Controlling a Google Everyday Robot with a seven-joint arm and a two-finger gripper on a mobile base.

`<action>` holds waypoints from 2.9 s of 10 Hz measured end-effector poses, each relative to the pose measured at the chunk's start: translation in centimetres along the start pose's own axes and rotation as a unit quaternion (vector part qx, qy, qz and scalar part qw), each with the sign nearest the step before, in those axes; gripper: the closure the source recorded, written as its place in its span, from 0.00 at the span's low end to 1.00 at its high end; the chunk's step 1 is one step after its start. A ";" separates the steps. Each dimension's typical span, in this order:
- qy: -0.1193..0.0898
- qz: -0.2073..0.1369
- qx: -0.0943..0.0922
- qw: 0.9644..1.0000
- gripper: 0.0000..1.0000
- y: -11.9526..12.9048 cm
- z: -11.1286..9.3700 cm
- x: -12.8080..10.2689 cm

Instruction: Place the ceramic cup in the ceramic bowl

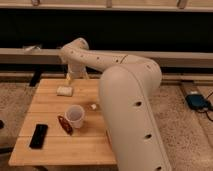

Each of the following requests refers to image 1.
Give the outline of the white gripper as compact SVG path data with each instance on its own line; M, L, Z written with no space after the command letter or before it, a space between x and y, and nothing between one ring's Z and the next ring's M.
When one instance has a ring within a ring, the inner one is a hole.
M71 85L72 82L75 79L81 79L84 78L86 74L86 70L74 70L74 69L68 69L68 72L66 74L66 81L68 85Z

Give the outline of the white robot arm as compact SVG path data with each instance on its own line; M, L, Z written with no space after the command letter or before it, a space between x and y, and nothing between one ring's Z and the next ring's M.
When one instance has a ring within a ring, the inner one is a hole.
M93 51L78 38L60 50L75 75L90 67L102 73L99 104L119 171L172 171L149 103L162 80L152 59Z

